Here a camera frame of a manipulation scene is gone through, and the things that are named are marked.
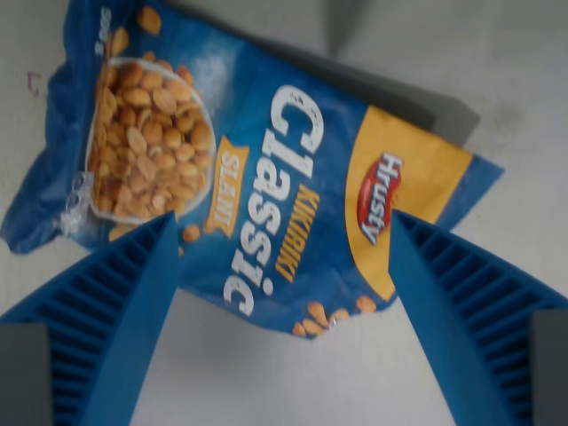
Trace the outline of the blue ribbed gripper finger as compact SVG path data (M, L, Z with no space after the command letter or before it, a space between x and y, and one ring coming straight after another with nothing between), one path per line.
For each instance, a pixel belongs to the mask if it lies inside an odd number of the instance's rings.
M458 425L533 425L529 324L565 296L504 259L397 210L390 277Z
M178 282L177 223L157 217L1 317L47 328L56 425L127 425Z

